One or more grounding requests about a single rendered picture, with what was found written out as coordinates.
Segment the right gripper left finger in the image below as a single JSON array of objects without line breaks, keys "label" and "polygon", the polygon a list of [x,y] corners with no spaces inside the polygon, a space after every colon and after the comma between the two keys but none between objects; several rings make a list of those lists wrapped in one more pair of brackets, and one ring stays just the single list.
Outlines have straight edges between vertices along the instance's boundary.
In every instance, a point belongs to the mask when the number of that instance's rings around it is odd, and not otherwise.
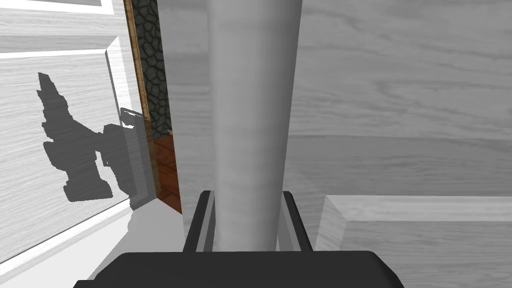
[{"label": "right gripper left finger", "polygon": [[210,190],[200,193],[183,252],[212,252],[216,227],[215,195]]}]

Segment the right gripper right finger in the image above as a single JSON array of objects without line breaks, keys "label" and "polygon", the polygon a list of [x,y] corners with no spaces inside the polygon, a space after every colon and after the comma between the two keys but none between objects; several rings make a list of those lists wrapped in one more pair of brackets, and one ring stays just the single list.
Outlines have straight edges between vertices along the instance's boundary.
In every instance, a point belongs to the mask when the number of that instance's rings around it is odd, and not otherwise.
[{"label": "right gripper right finger", "polygon": [[278,219],[276,250],[312,252],[313,248],[290,191],[283,191]]}]

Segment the grey cylindrical door handle bar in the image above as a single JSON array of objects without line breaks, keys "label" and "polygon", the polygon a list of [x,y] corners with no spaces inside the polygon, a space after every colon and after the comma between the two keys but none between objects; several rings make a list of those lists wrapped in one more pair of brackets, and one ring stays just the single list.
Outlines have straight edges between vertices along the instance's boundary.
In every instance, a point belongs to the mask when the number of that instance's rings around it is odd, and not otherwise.
[{"label": "grey cylindrical door handle bar", "polygon": [[303,0],[208,0],[220,252],[274,251]]}]

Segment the grey wooden door leaf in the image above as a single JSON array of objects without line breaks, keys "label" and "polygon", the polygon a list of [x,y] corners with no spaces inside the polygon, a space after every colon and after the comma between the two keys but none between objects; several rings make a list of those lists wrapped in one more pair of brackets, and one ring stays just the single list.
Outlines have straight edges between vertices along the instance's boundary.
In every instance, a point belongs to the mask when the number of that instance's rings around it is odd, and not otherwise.
[{"label": "grey wooden door leaf", "polygon": [[284,190],[405,288],[512,288],[512,0],[303,0]]},{"label": "grey wooden door leaf", "polygon": [[130,0],[0,0],[0,283],[156,197]]}]

